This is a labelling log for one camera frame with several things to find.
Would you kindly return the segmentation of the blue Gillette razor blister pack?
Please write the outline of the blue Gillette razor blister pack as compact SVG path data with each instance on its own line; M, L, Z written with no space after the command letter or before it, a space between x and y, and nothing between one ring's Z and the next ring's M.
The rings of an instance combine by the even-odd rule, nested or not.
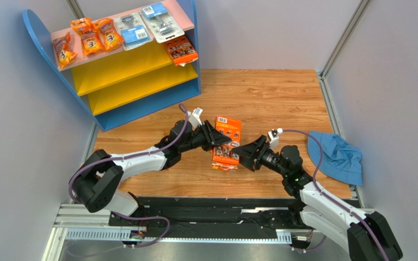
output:
M162 2L142 7L140 14L159 44L185 34Z

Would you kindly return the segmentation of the orange razor box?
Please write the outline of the orange razor box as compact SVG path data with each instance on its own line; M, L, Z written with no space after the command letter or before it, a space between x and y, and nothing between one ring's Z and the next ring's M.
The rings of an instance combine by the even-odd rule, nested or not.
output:
M231 141L213 149L211 168L234 173L238 170L239 156L232 150L241 143L242 123L238 119L225 116L216 117L216 130L229 137Z
M195 47L185 35L165 42L164 47L176 66L186 66L199 59Z

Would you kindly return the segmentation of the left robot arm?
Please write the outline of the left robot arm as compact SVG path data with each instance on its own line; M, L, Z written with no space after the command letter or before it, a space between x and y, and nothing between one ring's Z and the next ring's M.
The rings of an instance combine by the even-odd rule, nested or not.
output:
M231 141L208 121L193 127L181 120L175 123L169 135L147 150L128 154L95 151L71 178L69 189L75 201L90 213L105 209L117 215L132 216L139 203L130 192L119 190L123 181L145 172L166 170L189 150L210 151Z

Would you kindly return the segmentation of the orange BIC razor bag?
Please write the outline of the orange BIC razor bag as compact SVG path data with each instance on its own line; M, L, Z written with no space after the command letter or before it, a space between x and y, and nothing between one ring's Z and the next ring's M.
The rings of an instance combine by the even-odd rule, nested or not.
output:
M73 40L70 32L52 40L52 46L60 69L72 64L78 56L78 53L73 51Z
M116 30L113 19L99 19L94 22L94 27L103 38L104 50L106 52L113 51L123 44L124 40L121 34Z
M90 55L105 50L90 17L71 21L70 26L80 37L83 55Z

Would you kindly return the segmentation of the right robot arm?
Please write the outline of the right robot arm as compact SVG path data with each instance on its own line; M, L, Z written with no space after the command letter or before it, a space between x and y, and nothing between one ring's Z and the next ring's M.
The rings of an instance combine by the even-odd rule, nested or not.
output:
M314 228L341 246L351 260L401 260L403 251L379 212L367 213L330 194L303 168L296 145L274 152L272 142L262 135L234 148L239 163L250 171L266 167L282 176L285 191L296 199L290 205L298 221Z

